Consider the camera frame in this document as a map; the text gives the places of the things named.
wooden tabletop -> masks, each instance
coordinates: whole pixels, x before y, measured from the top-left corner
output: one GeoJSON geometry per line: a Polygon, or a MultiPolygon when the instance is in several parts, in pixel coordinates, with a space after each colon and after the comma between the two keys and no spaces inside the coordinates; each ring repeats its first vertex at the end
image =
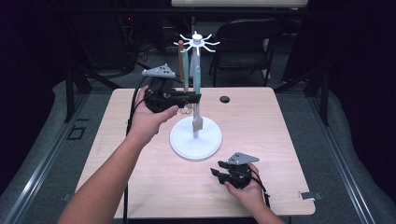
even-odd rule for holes
{"type": "Polygon", "coordinates": [[[173,7],[306,7],[307,0],[172,0],[173,7]]]}
{"type": "MultiPolygon", "coordinates": [[[[290,135],[270,88],[202,88],[201,116],[214,120],[222,132],[219,150],[204,161],[188,161],[169,142],[172,127],[187,115],[165,122],[143,149],[129,181],[128,217],[249,217],[240,203],[210,172],[236,151],[257,157],[262,182],[279,216],[311,215],[313,202],[290,135]],[[219,98],[229,96],[228,104],[219,98]]],[[[125,137],[134,90],[115,90],[93,142],[78,188],[110,156],[125,137]]],[[[122,217],[122,200],[115,217],[122,217]]]]}

black chair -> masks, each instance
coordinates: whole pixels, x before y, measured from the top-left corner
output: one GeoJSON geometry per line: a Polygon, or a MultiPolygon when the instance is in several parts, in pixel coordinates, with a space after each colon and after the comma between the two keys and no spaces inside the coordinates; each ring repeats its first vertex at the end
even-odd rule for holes
{"type": "Polygon", "coordinates": [[[209,75],[213,69],[213,87],[216,87],[217,70],[267,70],[263,86],[267,85],[276,41],[283,34],[283,25],[275,19],[235,20],[220,26],[216,33],[216,53],[213,55],[209,75]],[[266,48],[264,39],[268,39],[266,48]]]}

gray carpet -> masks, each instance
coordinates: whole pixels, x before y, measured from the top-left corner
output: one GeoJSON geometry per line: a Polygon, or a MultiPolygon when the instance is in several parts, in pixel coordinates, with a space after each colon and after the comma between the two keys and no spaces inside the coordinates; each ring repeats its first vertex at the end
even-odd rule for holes
{"type": "MultiPolygon", "coordinates": [[[[289,55],[292,40],[283,39],[280,48],[276,50],[274,67],[271,70],[270,87],[281,84],[283,69],[289,55]]],[[[177,71],[177,57],[169,49],[168,56],[162,56],[156,51],[142,55],[148,56],[146,65],[155,67],[168,63],[177,71]]],[[[201,60],[203,67],[204,87],[211,86],[211,77],[207,75],[210,55],[204,54],[201,60]]],[[[112,78],[111,80],[124,88],[133,88],[140,79],[142,69],[137,66],[129,75],[112,78]]],[[[242,75],[219,74],[219,86],[260,86],[262,77],[259,72],[242,75]]],[[[90,95],[81,95],[76,91],[76,100],[81,105],[71,124],[65,128],[65,94],[64,83],[57,86],[55,105],[49,115],[48,122],[37,138],[31,153],[25,160],[19,173],[9,185],[0,199],[0,222],[5,222],[12,207],[20,197],[23,188],[34,174],[41,159],[54,145],[59,145],[59,154],[55,155],[46,178],[35,191],[33,200],[22,211],[20,223],[54,223],[62,212],[66,201],[64,195],[72,194],[76,188],[79,175],[88,156],[93,139],[96,135],[101,118],[105,112],[111,90],[96,80],[90,80],[93,91],[90,95]],[[64,132],[62,141],[56,142],[59,133],[64,132]]],[[[302,94],[304,83],[293,87],[289,92],[280,93],[277,99],[290,131],[290,136],[296,148],[297,155],[303,167],[309,188],[320,192],[323,199],[315,202],[317,211],[308,217],[293,217],[292,223],[361,223],[361,219],[350,199],[347,188],[335,166],[331,154],[331,146],[321,127],[321,121],[312,108],[310,99],[302,94]]],[[[336,97],[331,94],[329,102],[329,122],[338,146],[346,159],[367,206],[373,213],[376,223],[396,223],[396,208],[393,202],[375,185],[364,166],[359,162],[350,142],[350,133],[344,113],[336,97]]],[[[133,220],[132,223],[254,223],[251,219],[188,219],[188,220],[133,220]]]]}

dark background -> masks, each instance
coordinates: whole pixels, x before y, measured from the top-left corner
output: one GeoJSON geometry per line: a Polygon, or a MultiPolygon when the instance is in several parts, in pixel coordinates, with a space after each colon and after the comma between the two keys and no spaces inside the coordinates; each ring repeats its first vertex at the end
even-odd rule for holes
{"type": "MultiPolygon", "coordinates": [[[[65,79],[72,62],[90,68],[109,66],[122,70],[134,66],[136,49],[125,43],[122,32],[116,31],[118,21],[114,18],[101,22],[92,19],[88,24],[73,19],[70,27],[56,14],[42,9],[53,7],[51,1],[2,1],[1,5],[2,193],[48,117],[54,101],[52,88],[65,79]],[[81,30],[100,25],[114,30],[106,37],[110,44],[98,44],[105,35],[80,36],[84,33],[81,30]],[[90,55],[83,50],[88,45],[82,47],[89,38],[97,44],[97,51],[90,55]],[[101,56],[103,52],[109,54],[108,58],[101,56]]],[[[351,5],[355,6],[345,1],[310,1],[311,10],[348,9],[359,13],[346,21],[345,18],[304,20],[285,79],[301,76],[318,66],[334,35],[342,35],[341,48],[331,70],[331,90],[342,103],[360,160],[376,184],[396,202],[396,7],[390,0],[351,5]]],[[[145,27],[144,24],[140,22],[140,27],[145,27]]]]}

